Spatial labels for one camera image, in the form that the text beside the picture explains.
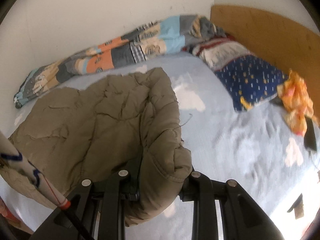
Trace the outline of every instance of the metal bolt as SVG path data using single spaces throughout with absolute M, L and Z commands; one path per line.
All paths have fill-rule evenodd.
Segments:
M 127 175 L 128 175 L 128 171 L 126 171 L 126 170 L 119 171 L 119 176 L 125 177 Z
M 82 184 L 82 186 L 87 187 L 91 184 L 91 180 L 84 179 L 81 184 Z
M 201 175 L 201 173 L 200 173 L 199 171 L 193 171 L 193 172 L 191 173 L 191 176 L 194 177 L 194 178 L 199 178 L 200 175 Z
M 234 179 L 228 180 L 228 185 L 231 187 L 235 187 L 235 186 L 237 186 L 237 184 L 238 183 Z

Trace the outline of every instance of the wooden headboard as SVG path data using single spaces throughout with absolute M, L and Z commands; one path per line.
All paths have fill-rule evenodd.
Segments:
M 285 72 L 295 70 L 307 84 L 315 115 L 320 117 L 320 37 L 306 27 L 264 10 L 215 5 L 211 22 Z

